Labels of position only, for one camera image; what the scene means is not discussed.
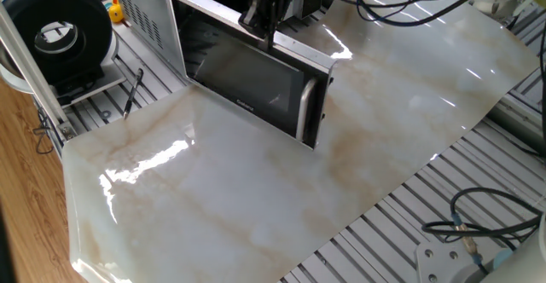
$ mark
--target marble sheet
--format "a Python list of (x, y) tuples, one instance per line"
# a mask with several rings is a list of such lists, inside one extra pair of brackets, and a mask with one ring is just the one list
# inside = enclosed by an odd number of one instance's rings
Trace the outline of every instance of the marble sheet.
[(470, 7), (397, 29), (335, 2), (319, 23), (298, 38), (351, 60), (334, 70), (314, 152), (195, 87), (64, 147), (70, 258), (85, 279), (276, 282), (537, 65)]

